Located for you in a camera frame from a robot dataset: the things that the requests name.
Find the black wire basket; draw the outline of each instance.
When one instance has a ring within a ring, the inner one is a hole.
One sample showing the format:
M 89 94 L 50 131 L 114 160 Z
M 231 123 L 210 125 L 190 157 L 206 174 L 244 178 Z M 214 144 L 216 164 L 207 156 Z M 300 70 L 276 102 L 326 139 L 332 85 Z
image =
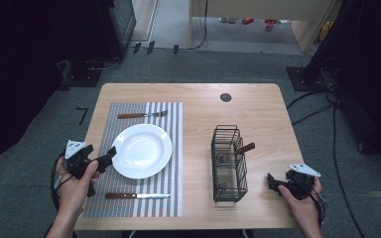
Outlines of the black wire basket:
M 218 125 L 211 142 L 213 199 L 239 201 L 248 191 L 244 152 L 255 148 L 243 147 L 240 131 L 234 125 Z

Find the table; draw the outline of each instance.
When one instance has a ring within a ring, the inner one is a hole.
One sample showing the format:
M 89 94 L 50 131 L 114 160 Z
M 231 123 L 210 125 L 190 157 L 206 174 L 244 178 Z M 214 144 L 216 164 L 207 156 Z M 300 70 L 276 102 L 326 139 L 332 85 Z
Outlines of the table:
M 231 95 L 223 102 L 222 93 Z M 272 83 L 107 83 L 102 86 L 85 138 L 96 158 L 111 102 L 183 103 L 184 204 L 182 217 L 84 218 L 75 230 L 172 230 L 296 227 L 283 197 L 266 175 L 285 179 L 303 158 L 280 91 Z M 238 202 L 212 199 L 210 142 L 217 125 L 237 125 L 256 148 L 246 153 L 248 192 Z
M 189 0 L 189 44 L 192 48 L 192 18 L 205 16 L 206 0 Z M 291 20 L 302 53 L 306 53 L 332 12 L 336 0 L 209 0 L 206 17 Z

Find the gray striped placemat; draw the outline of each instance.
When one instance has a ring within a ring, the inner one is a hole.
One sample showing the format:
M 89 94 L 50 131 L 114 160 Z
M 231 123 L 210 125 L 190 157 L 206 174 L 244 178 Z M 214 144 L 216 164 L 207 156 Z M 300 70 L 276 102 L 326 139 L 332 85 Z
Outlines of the gray striped placemat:
M 119 113 L 152 113 L 169 110 L 164 117 L 117 119 Z M 96 180 L 96 195 L 87 199 L 84 217 L 177 217 L 183 209 L 183 104 L 181 102 L 111 103 L 98 156 L 105 155 L 117 135 L 137 124 L 163 128 L 172 139 L 168 164 L 149 178 L 126 178 L 113 167 Z M 106 199 L 106 192 L 167 193 L 166 199 Z

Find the white plate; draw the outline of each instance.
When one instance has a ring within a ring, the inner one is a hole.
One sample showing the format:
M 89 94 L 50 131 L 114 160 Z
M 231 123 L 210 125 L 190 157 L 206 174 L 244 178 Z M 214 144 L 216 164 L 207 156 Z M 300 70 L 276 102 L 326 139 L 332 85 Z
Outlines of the white plate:
M 162 170 L 172 156 L 172 140 L 162 128 L 139 124 L 122 131 L 114 140 L 114 169 L 131 179 L 148 178 Z

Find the human hand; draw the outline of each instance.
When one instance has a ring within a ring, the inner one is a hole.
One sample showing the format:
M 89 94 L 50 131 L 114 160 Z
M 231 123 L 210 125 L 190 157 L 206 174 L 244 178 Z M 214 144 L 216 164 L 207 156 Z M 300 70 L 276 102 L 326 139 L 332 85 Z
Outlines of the human hand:
M 303 200 L 298 200 L 293 197 L 292 193 L 285 186 L 279 185 L 278 189 L 287 200 L 290 211 L 301 228 L 303 236 L 305 238 L 322 237 L 318 225 L 318 210 L 312 198 L 308 196 Z M 312 191 L 312 196 L 316 201 L 319 201 L 318 193 L 321 192 L 321 189 L 322 186 L 319 178 L 315 177 L 315 185 L 314 190 Z
M 92 161 L 81 179 L 76 179 L 64 168 L 64 157 L 58 161 L 56 172 L 61 175 L 60 208 L 48 237 L 71 237 L 88 193 L 91 179 L 98 179 L 98 161 Z

